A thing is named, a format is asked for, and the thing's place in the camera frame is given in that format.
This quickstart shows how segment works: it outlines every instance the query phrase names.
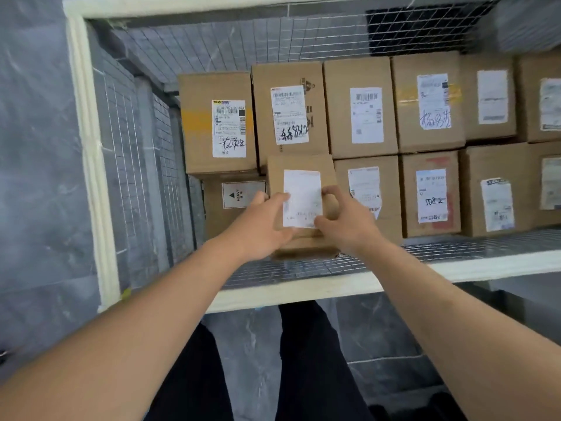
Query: white shipping label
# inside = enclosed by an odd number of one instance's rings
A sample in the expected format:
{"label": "white shipping label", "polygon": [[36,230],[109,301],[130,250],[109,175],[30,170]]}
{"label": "white shipping label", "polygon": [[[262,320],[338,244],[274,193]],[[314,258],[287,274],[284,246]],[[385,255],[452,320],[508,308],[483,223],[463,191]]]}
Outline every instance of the white shipping label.
{"label": "white shipping label", "polygon": [[282,225],[315,228],[314,219],[323,213],[320,172],[284,170],[284,192],[290,199],[283,206]]}
{"label": "white shipping label", "polygon": [[367,206],[376,220],[382,209],[380,193],[380,169],[378,167],[354,168],[348,170],[351,195],[362,205]]}
{"label": "white shipping label", "polygon": [[353,143],[382,143],[384,119],[382,88],[351,89],[351,141]]}
{"label": "white shipping label", "polygon": [[506,70],[477,71],[477,109],[480,124],[508,121],[508,79]]}
{"label": "white shipping label", "polygon": [[542,78],[540,130],[561,131],[561,78]]}
{"label": "white shipping label", "polygon": [[419,223],[448,220],[446,169],[417,171],[417,212]]}
{"label": "white shipping label", "polygon": [[561,209],[561,158],[543,158],[541,160],[540,209]]}
{"label": "white shipping label", "polygon": [[273,105],[273,122],[277,145],[291,145],[310,141],[304,86],[272,88],[271,103]]}
{"label": "white shipping label", "polygon": [[512,229],[515,226],[512,189],[508,180],[500,177],[481,180],[481,196],[487,232]]}
{"label": "white shipping label", "polygon": [[247,207],[258,191],[266,191],[264,181],[222,183],[222,208]]}
{"label": "white shipping label", "polygon": [[451,128],[448,74],[417,75],[417,92],[421,128]]}
{"label": "white shipping label", "polygon": [[246,157],[245,100],[212,101],[212,156]]}

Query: black pants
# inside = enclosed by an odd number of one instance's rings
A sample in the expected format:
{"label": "black pants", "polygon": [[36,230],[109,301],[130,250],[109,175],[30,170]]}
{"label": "black pants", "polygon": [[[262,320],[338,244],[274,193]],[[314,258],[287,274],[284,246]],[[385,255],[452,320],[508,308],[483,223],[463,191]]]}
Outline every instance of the black pants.
{"label": "black pants", "polygon": [[[284,304],[279,310],[277,421],[372,421],[325,312],[315,301]],[[203,325],[177,358],[145,419],[233,420],[216,342]]]}

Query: wire mesh cage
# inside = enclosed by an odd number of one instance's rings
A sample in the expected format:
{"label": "wire mesh cage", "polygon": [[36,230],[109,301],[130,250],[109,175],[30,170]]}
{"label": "wire mesh cage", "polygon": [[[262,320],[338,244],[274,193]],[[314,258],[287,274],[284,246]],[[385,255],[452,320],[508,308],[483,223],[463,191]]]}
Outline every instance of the wire mesh cage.
{"label": "wire mesh cage", "polygon": [[[431,51],[550,50],[561,44],[560,14],[560,0],[336,0],[91,20],[92,50],[103,59],[93,64],[107,103],[100,116],[109,123],[102,141],[112,150],[105,164],[121,288],[150,282],[204,240],[200,182],[185,175],[178,74]],[[406,244],[423,261],[483,258],[561,249],[561,231]],[[226,287],[362,270],[348,256],[260,261]]]}

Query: person's left arm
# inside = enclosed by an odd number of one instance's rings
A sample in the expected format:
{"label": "person's left arm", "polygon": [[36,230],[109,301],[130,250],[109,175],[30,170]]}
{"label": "person's left arm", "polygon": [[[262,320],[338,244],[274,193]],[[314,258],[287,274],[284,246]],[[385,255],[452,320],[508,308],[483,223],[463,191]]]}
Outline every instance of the person's left arm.
{"label": "person's left arm", "polygon": [[227,231],[111,307],[0,388],[12,421],[138,421],[228,277],[288,242],[274,218],[288,194],[259,192]]}

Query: forearm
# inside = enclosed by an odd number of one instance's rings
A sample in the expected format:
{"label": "forearm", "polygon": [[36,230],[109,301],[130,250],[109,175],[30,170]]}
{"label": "forearm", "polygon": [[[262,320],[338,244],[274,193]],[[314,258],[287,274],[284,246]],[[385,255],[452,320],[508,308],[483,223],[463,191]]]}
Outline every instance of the forearm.
{"label": "forearm", "polygon": [[165,375],[240,261],[209,241],[0,389],[12,420],[142,419]]}
{"label": "forearm", "polygon": [[473,420],[558,419],[561,348],[392,244],[361,258]]}

